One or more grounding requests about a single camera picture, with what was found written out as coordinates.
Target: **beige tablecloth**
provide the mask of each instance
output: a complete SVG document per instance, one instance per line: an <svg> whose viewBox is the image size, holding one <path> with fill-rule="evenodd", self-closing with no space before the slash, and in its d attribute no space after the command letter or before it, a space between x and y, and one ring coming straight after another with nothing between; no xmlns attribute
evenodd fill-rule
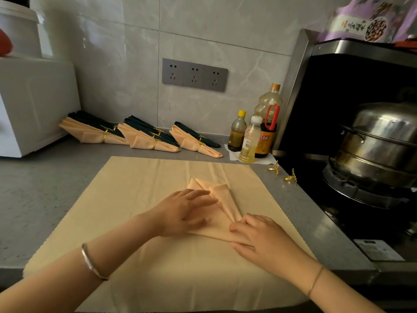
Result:
<svg viewBox="0 0 417 313"><path fill-rule="evenodd" d="M269 216L312 255L249 166L112 157L29 260L24 276L186 188L191 178L227 184L242 214ZM305 300L288 282L241 258L229 243L186 234L157 237L143 245L78 311L259 310Z"/></svg>

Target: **bottle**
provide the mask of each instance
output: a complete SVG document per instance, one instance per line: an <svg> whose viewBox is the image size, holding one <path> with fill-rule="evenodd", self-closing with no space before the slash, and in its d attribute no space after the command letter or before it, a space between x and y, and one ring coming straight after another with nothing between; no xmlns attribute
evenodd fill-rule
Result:
<svg viewBox="0 0 417 313"><path fill-rule="evenodd" d="M262 133L261 124L262 117L254 115L251 118L251 124L245 131L245 138L243 139L242 150L239 155L239 159L245 163L255 161L255 150Z"/></svg>
<svg viewBox="0 0 417 313"><path fill-rule="evenodd" d="M230 132L229 144L227 148L232 152L240 152L242 149L243 138L245 137L246 122L245 122L246 111L240 110L237 119L232 124L232 131Z"/></svg>
<svg viewBox="0 0 417 313"><path fill-rule="evenodd" d="M276 119L282 106L282 98L278 91L279 84L273 83L269 91L259 98L254 115L262 117L262 135L255 152L256 158L263 158L268 155L276 137Z"/></svg>

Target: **wall socket panel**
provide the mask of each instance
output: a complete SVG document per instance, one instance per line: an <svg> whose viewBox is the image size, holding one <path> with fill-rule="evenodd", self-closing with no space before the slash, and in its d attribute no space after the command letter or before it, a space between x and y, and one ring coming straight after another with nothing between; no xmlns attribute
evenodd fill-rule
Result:
<svg viewBox="0 0 417 313"><path fill-rule="evenodd" d="M224 92L228 70L162 58L162 83Z"/></svg>

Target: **white bottle cap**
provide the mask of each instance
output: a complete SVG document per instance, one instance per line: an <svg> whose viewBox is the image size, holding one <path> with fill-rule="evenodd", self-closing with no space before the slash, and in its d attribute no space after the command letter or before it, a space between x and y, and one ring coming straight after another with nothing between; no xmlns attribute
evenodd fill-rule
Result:
<svg viewBox="0 0 417 313"><path fill-rule="evenodd" d="M251 117L251 123L262 124L262 117L254 115Z"/></svg>

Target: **purple food package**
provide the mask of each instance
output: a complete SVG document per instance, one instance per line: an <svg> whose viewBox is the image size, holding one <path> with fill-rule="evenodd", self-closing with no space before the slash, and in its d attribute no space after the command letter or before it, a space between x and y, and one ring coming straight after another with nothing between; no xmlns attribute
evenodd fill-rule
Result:
<svg viewBox="0 0 417 313"><path fill-rule="evenodd" d="M410 34L410 28L413 24L416 24L417 18L417 0L406 0L401 6L400 18L404 18L398 32L396 33L393 42L402 42L408 38Z"/></svg>
<svg viewBox="0 0 417 313"><path fill-rule="evenodd" d="M399 11L398 5L384 1L352 0L336 10L319 42L337 38L391 42L398 28L395 23Z"/></svg>

